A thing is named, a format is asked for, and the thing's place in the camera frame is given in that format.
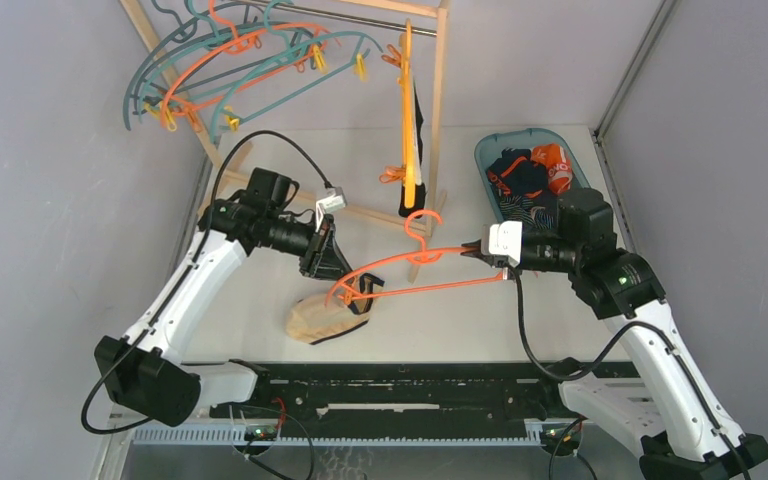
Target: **white connector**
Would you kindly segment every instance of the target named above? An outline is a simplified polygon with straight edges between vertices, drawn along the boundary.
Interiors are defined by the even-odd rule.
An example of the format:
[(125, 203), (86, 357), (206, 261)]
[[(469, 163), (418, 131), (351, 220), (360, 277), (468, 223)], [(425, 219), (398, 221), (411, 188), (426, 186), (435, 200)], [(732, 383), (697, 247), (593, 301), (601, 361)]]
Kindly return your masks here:
[(326, 189), (325, 193), (319, 196), (314, 205), (317, 230), (322, 225), (322, 220), (325, 218), (325, 215), (342, 210), (343, 208), (346, 208), (346, 205), (346, 196), (343, 195), (342, 188), (333, 187)]

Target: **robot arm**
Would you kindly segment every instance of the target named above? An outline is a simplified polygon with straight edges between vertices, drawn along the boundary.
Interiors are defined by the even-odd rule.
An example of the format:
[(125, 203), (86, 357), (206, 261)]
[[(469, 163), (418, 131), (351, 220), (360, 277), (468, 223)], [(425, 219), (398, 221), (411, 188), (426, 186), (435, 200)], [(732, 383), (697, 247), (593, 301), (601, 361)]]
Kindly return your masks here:
[(647, 480), (727, 479), (766, 460), (766, 440), (744, 433), (702, 376), (648, 263), (616, 243), (610, 205), (596, 190), (576, 189), (558, 200), (557, 233), (523, 235), (519, 222), (503, 222), (470, 255), (497, 268), (567, 273), (579, 299), (620, 336), (658, 415), (612, 394), (592, 374), (557, 386), (566, 408), (639, 458)]
[(315, 223), (296, 222), (283, 216), (292, 185), (298, 188), (283, 175), (255, 169), (245, 190), (210, 206), (184, 259), (145, 314), (122, 338), (104, 337), (96, 346), (96, 363), (112, 401), (177, 426), (200, 406), (250, 398), (257, 374), (248, 366), (181, 365), (225, 280), (257, 247), (299, 257), (299, 270), (307, 277), (337, 280), (352, 270), (334, 242), (329, 215), (345, 201), (335, 201), (332, 192), (327, 204), (317, 204)]

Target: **folded clothes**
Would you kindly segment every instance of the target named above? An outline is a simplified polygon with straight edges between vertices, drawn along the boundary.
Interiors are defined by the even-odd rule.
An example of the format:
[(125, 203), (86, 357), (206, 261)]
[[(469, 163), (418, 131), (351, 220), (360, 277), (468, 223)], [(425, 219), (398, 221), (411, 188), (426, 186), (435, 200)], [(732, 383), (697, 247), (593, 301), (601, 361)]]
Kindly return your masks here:
[(563, 147), (505, 149), (487, 169), (493, 195), (505, 220), (526, 230), (555, 228), (557, 195), (572, 185), (572, 169)]

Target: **white table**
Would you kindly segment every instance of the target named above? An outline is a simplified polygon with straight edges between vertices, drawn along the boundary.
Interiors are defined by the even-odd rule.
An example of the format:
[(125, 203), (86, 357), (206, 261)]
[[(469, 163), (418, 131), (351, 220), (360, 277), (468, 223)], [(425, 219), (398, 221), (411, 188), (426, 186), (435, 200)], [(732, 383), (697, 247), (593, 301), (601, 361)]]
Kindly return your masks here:
[[(429, 247), (457, 246), (476, 240), (483, 225), (495, 222), (473, 150), (486, 135), (523, 128), (526, 127), (444, 127), (440, 187), (448, 191), (448, 201), (441, 212), (445, 224), (436, 229)], [(567, 141), (590, 185), (609, 198), (587, 127), (544, 128)], [(378, 175), (385, 165), (401, 163), (398, 129), (282, 133), (305, 148), (330, 180), (344, 188), (349, 202), (396, 214), (398, 184), (382, 185)], [(220, 151), (226, 154), (243, 135), (244, 132), (227, 134)], [(271, 137), (254, 139), (254, 149), (243, 166), (245, 171), (256, 166), (273, 169), (300, 181), (307, 190), (317, 190), (322, 185), (292, 147)], [(306, 207), (291, 206), (299, 211), (303, 208)], [(336, 224), (338, 244), (354, 268), (416, 249), (416, 242), (397, 228), (373, 225), (339, 212)], [(386, 288), (404, 288), (409, 286), (408, 269), (405, 262), (376, 273), (385, 279)], [(416, 285), (489, 277), (495, 273), (474, 259), (444, 257), (434, 265), (424, 266)], [(610, 335), (590, 308), (575, 297), (566, 275), (525, 273), (522, 278), (526, 331), (536, 355), (547, 361), (567, 356), (593, 359)], [(527, 361), (518, 334), (513, 282), (386, 297), (376, 302), (369, 324), (349, 335), (315, 346), (288, 337), (284, 323), (292, 305), (308, 295), (325, 292), (330, 286), (330, 282), (299, 275), (295, 257), (256, 250), (216, 296), (190, 344), (186, 360)], [(627, 358), (621, 347), (608, 356), (608, 360)]]

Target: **wooden rod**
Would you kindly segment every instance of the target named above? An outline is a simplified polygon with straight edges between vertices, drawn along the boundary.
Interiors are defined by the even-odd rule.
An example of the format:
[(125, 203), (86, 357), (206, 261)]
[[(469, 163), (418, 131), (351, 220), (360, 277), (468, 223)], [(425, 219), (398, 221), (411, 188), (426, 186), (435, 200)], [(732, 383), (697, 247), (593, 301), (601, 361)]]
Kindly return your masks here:
[(344, 3), (353, 3), (365, 7), (381, 8), (393, 12), (407, 13), (409, 15), (420, 15), (423, 17), (437, 18), (437, 8), (427, 5), (417, 5), (415, 3), (400, 2), (398, 0), (338, 0)]

